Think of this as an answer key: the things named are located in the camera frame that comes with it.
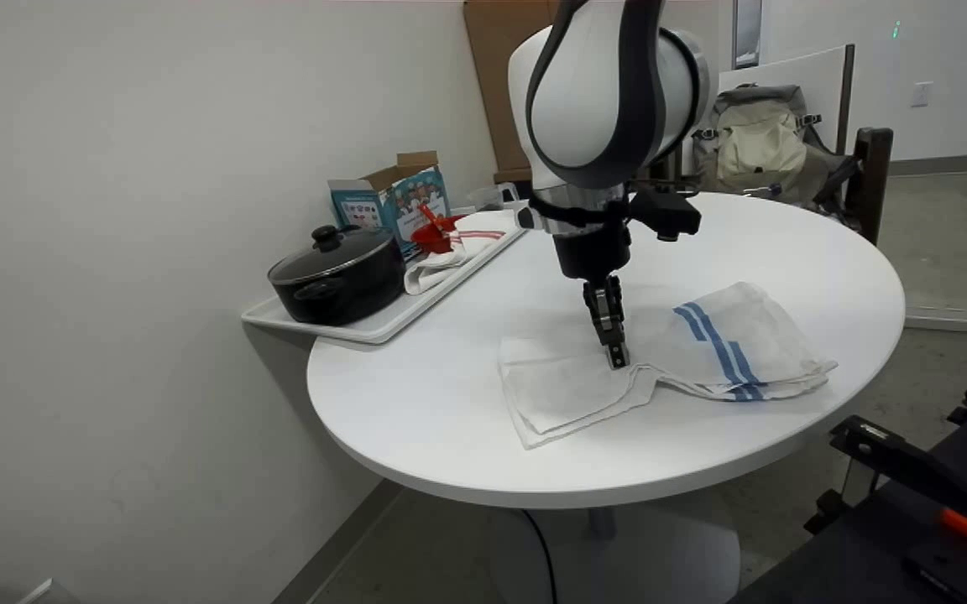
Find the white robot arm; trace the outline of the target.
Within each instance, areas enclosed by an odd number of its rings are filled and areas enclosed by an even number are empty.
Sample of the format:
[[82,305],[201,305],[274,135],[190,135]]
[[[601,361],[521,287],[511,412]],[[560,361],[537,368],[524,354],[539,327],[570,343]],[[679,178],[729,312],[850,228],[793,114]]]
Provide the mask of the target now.
[[556,0],[552,19],[505,59],[516,141],[530,169],[528,218],[582,283],[593,336],[627,364],[617,269],[630,220],[660,241],[695,233],[681,190],[639,174],[681,146],[710,100],[701,49],[660,28],[663,0]]

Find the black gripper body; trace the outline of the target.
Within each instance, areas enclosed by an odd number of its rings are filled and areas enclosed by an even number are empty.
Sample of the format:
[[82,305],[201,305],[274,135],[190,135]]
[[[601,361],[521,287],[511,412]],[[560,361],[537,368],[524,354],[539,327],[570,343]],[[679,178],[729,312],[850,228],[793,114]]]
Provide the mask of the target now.
[[556,185],[535,190],[516,210],[516,220],[552,241],[556,266],[568,279],[597,283],[627,266],[635,220],[658,241],[679,241],[681,233],[698,231],[701,214],[673,190]]

